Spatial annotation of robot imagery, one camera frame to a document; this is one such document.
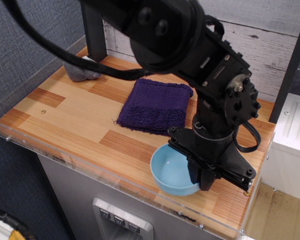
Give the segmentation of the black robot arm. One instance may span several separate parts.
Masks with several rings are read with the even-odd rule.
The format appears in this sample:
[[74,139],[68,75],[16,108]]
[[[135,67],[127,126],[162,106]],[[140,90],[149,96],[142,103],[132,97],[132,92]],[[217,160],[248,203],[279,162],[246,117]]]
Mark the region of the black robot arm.
[[223,25],[206,15],[196,0],[88,0],[86,4],[129,37],[139,69],[118,70],[68,53],[41,36],[15,0],[4,1],[33,40],[71,65],[128,81],[174,74],[188,82],[198,95],[192,128],[169,128],[169,146],[186,156],[190,179],[201,190],[208,191],[223,178],[248,191],[256,171],[242,153],[257,147],[240,146],[237,134],[243,126],[261,143],[250,124],[258,117],[260,104],[250,66],[223,40]]

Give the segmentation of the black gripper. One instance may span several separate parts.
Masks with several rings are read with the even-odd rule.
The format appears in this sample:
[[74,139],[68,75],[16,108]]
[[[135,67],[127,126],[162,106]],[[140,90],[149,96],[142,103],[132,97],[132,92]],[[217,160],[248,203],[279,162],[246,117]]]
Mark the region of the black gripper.
[[248,192],[255,169],[241,153],[251,153],[257,146],[243,147],[237,141],[239,128],[211,134],[199,122],[191,129],[171,127],[168,145],[186,156],[190,180],[201,191],[208,191],[216,179],[225,179]]

